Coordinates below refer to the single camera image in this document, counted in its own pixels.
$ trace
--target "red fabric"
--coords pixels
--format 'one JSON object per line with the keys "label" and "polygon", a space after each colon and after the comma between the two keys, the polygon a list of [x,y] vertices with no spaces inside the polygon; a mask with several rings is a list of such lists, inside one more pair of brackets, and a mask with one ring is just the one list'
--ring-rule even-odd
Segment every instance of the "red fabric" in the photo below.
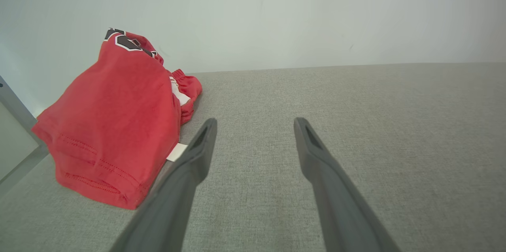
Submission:
{"label": "red fabric", "polygon": [[179,92],[190,97],[190,101],[181,106],[181,124],[184,124],[193,116],[193,103],[202,93],[202,85],[194,76],[185,76],[182,70],[172,72],[172,77],[179,85]]}
{"label": "red fabric", "polygon": [[[172,94],[173,75],[162,65],[146,38],[108,30],[98,61],[40,114],[32,129],[47,144],[61,185],[125,209],[144,200],[179,141],[182,121],[193,113],[181,109]],[[193,105],[200,83],[175,76]]]}

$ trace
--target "textured gray cloth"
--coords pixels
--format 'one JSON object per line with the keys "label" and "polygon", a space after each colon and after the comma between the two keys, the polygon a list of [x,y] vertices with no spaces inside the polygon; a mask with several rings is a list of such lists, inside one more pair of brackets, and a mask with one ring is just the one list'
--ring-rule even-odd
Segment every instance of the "textured gray cloth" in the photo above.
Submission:
{"label": "textured gray cloth", "polygon": [[[506,64],[195,76],[204,93],[181,140],[210,117],[218,132],[184,251],[324,251],[295,117],[311,122],[401,250],[506,248]],[[58,185],[49,157],[0,199],[0,250],[105,251],[132,213]]]}

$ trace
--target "black and white graphic print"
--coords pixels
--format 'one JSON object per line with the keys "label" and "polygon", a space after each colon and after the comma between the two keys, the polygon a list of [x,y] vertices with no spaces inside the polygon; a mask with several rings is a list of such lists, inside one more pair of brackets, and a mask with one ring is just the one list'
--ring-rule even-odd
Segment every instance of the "black and white graphic print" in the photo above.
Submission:
{"label": "black and white graphic print", "polygon": [[105,35],[104,41],[108,41],[112,37],[112,35],[116,34],[116,33],[119,34],[114,38],[114,42],[117,46],[122,47],[129,52],[131,52],[131,51],[145,52],[146,54],[148,54],[152,58],[154,58],[157,55],[157,52],[150,52],[150,51],[140,47],[141,43],[139,43],[139,41],[136,39],[131,40],[130,38],[128,38],[125,35],[125,31],[109,28],[109,30],[107,30],[107,34]]}

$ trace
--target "gray carpet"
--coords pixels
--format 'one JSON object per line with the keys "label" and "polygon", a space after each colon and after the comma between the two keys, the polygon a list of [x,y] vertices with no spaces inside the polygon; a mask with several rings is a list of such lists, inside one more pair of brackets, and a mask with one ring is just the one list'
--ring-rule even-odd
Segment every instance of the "gray carpet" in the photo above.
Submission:
{"label": "gray carpet", "polygon": [[[506,64],[200,73],[188,143],[218,120],[183,250],[324,251],[293,118],[311,122],[405,252],[506,247]],[[46,158],[0,199],[0,250],[105,251],[131,211],[59,186]]]}

